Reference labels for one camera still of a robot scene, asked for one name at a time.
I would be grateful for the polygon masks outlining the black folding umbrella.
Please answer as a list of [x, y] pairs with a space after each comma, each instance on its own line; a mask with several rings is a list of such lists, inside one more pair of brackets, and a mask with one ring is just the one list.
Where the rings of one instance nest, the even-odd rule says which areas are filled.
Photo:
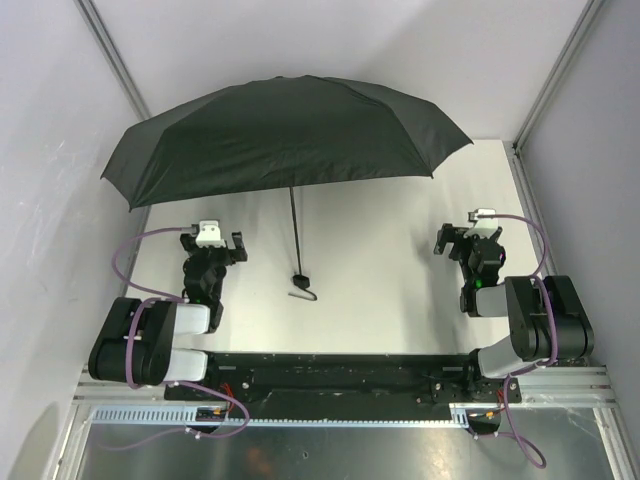
[[129, 127], [102, 176], [135, 209], [430, 177], [470, 142], [430, 101], [352, 79], [278, 76], [224, 87]]

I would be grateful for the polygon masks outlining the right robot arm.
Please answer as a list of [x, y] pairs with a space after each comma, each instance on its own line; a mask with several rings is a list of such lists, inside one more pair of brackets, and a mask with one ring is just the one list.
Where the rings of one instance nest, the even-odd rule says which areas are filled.
[[433, 253], [449, 259], [462, 272], [460, 310], [472, 317], [503, 317], [508, 335], [469, 354], [457, 371], [441, 370], [431, 379], [435, 396], [448, 390], [450, 398], [479, 401], [516, 398], [516, 378], [557, 361], [583, 359], [594, 349], [594, 331], [572, 280], [551, 275], [499, 278], [506, 263], [499, 243], [502, 228], [441, 226]]

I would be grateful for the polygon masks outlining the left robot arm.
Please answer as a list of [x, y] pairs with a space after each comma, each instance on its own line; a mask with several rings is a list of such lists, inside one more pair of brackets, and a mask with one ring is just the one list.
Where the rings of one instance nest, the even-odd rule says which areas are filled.
[[227, 268], [248, 260], [240, 232], [229, 248], [217, 223], [167, 227], [138, 235], [178, 232], [187, 254], [184, 288], [171, 294], [138, 285], [121, 272], [130, 287], [148, 293], [144, 300], [118, 297], [104, 321], [88, 359], [95, 380], [120, 382], [133, 389], [164, 382], [197, 382], [205, 377], [209, 356], [202, 350], [174, 348], [176, 336], [213, 333], [223, 315], [221, 301]]

